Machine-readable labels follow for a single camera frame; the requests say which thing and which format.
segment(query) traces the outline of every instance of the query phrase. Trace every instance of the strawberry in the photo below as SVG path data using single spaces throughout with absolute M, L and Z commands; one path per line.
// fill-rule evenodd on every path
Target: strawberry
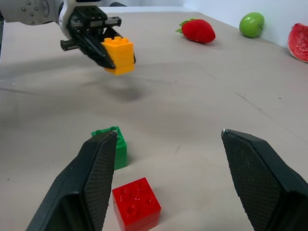
M 180 24 L 181 28 L 177 30 L 191 41 L 199 43 L 212 42 L 216 35 L 207 21 L 203 19 L 191 18 Z

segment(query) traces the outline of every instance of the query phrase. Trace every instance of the red lego brick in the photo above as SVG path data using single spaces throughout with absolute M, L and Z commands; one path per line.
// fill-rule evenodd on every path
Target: red lego brick
M 146 178 L 112 190 L 121 231 L 148 231 L 157 226 L 161 207 Z

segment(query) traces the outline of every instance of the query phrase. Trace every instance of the toy fruit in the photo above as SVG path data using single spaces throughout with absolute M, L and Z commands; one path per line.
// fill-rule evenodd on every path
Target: toy fruit
M 260 13 L 249 13 L 240 22 L 240 32 L 248 38 L 258 37 L 263 30 L 264 17 Z
M 292 27 L 288 48 L 295 58 L 308 63 L 308 26 L 297 23 Z
M 194 42 L 209 43 L 212 42 L 216 35 L 207 21 L 203 19 L 191 18 L 180 24 L 182 28 L 177 32 L 183 34 L 186 38 Z

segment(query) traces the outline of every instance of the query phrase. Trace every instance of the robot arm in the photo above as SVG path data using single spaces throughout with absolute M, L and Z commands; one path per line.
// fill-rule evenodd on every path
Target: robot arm
M 56 22 L 68 38 L 61 41 L 64 51 L 80 49 L 99 66 L 115 69 L 101 44 L 105 38 L 120 36 L 113 26 L 121 26 L 119 17 L 107 17 L 97 4 L 101 0 L 0 0 L 5 22 L 41 25 Z

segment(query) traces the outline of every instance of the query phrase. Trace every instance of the lego brick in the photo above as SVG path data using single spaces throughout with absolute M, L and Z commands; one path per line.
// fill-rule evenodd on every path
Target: lego brick
M 124 168 L 127 166 L 127 145 L 125 142 L 125 139 L 122 135 L 122 132 L 119 127 L 111 127 L 103 130 L 96 130 L 91 133 L 92 136 L 111 131 L 116 130 L 117 132 L 117 143 L 116 143 L 116 153 L 115 153 L 115 170 L 118 170 L 120 168 Z
M 134 65 L 134 56 L 131 56 L 128 59 L 122 59 L 122 60 L 115 59 L 113 61 L 114 61 L 116 68 L 119 69 L 125 66 Z
M 125 52 L 121 52 L 121 53 L 113 53 L 113 52 L 109 52 L 108 53 L 110 55 L 110 58 L 112 60 L 124 60 L 124 59 L 129 59 L 129 58 L 134 58 L 134 51 L 125 51 Z
M 106 48 L 108 53 L 121 53 L 134 50 L 133 43 L 130 42 L 128 38 L 122 37 L 115 37 L 114 39 L 105 38 L 102 45 Z
M 135 70 L 135 65 L 133 64 L 133 65 L 124 66 L 124 67 L 116 68 L 116 69 L 105 68 L 105 70 L 116 76 L 119 76 L 119 75 L 123 75 L 123 74 L 126 74 L 128 72 Z
M 115 171 L 124 167 L 127 167 L 127 155 L 115 159 Z
M 146 178 L 113 189 L 112 195 L 122 231 L 145 231 L 157 226 L 161 206 Z

